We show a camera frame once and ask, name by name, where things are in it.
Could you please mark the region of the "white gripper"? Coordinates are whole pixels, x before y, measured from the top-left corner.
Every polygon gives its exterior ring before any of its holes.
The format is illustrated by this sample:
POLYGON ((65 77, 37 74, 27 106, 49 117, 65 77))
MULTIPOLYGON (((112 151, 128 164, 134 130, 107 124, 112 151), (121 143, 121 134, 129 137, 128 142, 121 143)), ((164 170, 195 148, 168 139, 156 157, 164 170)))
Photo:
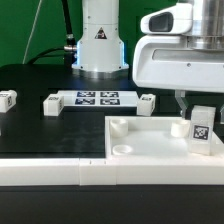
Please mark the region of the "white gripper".
POLYGON ((178 2, 141 19, 132 77, 139 87, 224 93, 224 2, 178 2))

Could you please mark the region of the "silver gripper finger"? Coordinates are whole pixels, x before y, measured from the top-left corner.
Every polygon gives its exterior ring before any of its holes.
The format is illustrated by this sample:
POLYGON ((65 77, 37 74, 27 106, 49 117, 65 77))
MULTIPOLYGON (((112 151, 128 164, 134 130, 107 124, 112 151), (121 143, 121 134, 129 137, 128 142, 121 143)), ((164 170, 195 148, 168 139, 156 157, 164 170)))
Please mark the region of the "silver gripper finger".
POLYGON ((224 104, 220 108, 220 124, 224 124, 224 104))

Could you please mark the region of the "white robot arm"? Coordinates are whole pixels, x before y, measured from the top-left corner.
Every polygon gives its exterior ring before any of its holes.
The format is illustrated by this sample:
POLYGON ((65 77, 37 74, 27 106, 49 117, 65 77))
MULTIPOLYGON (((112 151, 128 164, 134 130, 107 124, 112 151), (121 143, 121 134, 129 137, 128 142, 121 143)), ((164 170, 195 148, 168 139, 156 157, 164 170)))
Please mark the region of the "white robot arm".
POLYGON ((187 91, 224 93, 224 0, 178 0, 141 19, 133 63, 118 34, 119 0, 83 0, 83 36, 72 68, 90 78, 130 68, 135 84, 173 89, 182 110, 187 91))

